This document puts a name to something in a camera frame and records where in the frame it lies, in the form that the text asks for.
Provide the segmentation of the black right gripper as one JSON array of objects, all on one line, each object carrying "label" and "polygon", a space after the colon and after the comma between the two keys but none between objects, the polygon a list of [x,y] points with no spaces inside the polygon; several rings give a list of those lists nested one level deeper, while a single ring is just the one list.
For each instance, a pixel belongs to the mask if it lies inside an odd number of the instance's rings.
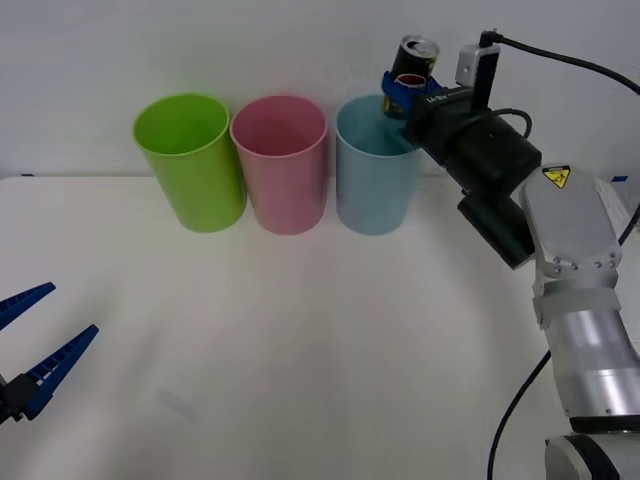
[{"label": "black right gripper", "polygon": [[430,76],[421,93],[421,76],[390,71],[383,75],[383,113],[394,120],[406,120],[404,139],[424,150],[436,163],[445,163],[454,139],[472,118],[489,111],[473,102],[471,88],[443,88]]}]

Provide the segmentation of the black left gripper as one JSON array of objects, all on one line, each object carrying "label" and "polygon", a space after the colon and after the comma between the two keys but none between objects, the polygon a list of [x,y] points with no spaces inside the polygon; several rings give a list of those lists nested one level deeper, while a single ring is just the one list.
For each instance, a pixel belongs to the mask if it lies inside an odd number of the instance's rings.
[{"label": "black left gripper", "polygon": [[[47,282],[0,301],[0,329],[6,328],[28,309],[56,289]],[[99,329],[90,325],[60,349],[10,382],[0,376],[0,424],[9,418],[36,418],[54,392],[91,344]]]}]

